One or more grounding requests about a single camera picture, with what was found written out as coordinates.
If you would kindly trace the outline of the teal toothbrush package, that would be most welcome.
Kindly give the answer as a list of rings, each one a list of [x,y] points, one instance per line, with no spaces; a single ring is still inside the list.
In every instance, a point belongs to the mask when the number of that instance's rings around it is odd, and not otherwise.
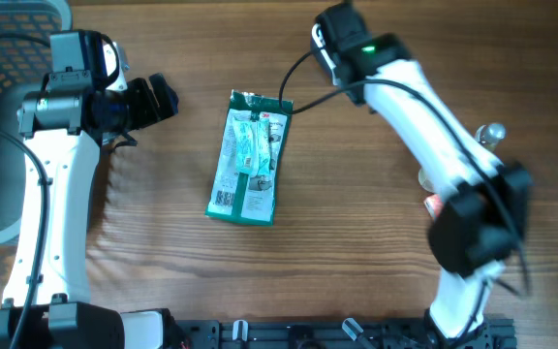
[[[269,120],[233,121],[232,127],[236,139],[236,169],[251,176],[270,175],[270,140]]]

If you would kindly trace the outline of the green 3M gloves package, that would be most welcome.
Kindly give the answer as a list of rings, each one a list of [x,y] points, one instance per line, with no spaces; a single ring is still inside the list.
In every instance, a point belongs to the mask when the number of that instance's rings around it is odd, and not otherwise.
[[[286,138],[289,133],[293,102],[234,90],[230,97],[217,170],[205,210],[209,217],[238,224],[270,226],[276,204],[276,184]],[[236,139],[233,121],[269,120],[270,175],[251,176],[235,166]]]

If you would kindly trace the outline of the Knorr jar green lid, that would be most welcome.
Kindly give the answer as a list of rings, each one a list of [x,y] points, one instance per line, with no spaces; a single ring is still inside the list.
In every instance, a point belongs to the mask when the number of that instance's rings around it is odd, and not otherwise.
[[[418,183],[420,184],[420,186],[427,192],[434,194],[435,193],[435,187],[432,184],[428,174],[426,173],[426,171],[424,170],[424,168],[421,168],[418,171]]]

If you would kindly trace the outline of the pink Kleenex tissue pack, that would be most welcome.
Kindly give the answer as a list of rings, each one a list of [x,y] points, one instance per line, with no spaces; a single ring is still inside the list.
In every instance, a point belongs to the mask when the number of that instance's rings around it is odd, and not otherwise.
[[[444,201],[437,194],[428,196],[423,204],[432,219],[436,219],[444,207]]]

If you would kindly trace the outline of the yellow oil bottle silver cap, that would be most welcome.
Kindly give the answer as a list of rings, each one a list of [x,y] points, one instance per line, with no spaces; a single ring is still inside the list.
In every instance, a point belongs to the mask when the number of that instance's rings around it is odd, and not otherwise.
[[[490,152],[494,152],[498,144],[506,137],[507,130],[501,123],[482,125],[475,134],[476,141]]]

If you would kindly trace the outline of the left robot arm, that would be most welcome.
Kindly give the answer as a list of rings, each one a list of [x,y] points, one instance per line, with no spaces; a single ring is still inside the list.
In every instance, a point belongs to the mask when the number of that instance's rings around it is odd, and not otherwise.
[[[90,301],[86,234],[104,138],[178,112],[159,74],[122,78],[114,42],[97,31],[54,33],[52,69],[27,93],[11,141],[26,175],[15,264],[0,306],[0,348],[170,348],[185,335],[166,309],[121,313]]]

